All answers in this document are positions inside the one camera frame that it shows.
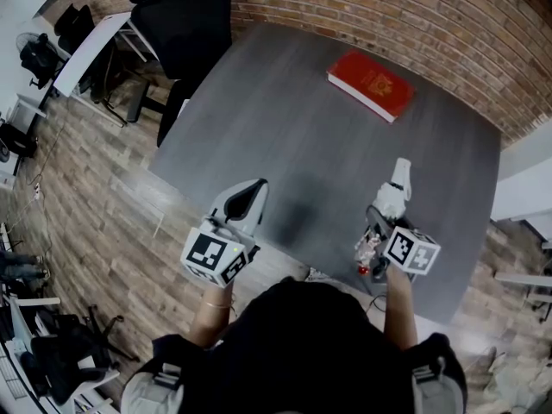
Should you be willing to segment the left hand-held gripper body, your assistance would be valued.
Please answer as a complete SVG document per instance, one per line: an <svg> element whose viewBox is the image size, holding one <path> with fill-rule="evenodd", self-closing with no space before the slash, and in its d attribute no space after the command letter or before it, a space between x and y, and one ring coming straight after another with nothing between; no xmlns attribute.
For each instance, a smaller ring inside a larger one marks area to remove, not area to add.
<svg viewBox="0 0 552 414"><path fill-rule="evenodd" d="M205 216L198 228L191 228L180 262L196 278L226 288L259 251L251 235Z"/></svg>

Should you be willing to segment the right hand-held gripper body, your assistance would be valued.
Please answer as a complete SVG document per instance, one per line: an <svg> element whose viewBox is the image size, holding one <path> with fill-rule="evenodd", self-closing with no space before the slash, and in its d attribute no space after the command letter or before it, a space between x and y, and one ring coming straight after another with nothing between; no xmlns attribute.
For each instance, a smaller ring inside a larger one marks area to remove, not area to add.
<svg viewBox="0 0 552 414"><path fill-rule="evenodd" d="M375 247L375 254L369 263L371 280L384 283L386 269L390 265L402 270L410 280L414 276L426 276L440 251L441 246L430 236L397 226Z"/></svg>

